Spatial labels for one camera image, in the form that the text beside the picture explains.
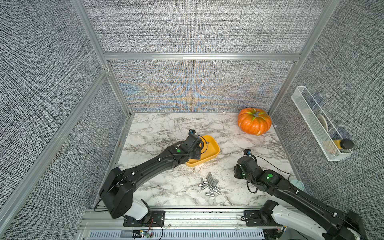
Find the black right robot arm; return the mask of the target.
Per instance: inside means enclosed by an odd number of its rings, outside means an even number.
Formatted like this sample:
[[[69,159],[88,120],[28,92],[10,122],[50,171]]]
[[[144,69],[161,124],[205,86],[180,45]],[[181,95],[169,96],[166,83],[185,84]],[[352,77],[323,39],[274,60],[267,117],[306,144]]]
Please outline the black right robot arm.
[[[293,212],[278,202],[268,200],[255,214],[245,213],[248,226],[281,226],[294,229],[314,240],[365,240],[362,218],[353,211],[344,213],[330,207],[295,187],[273,170],[263,170],[251,153],[238,159],[235,178],[246,180],[257,191],[274,196],[297,209]]]

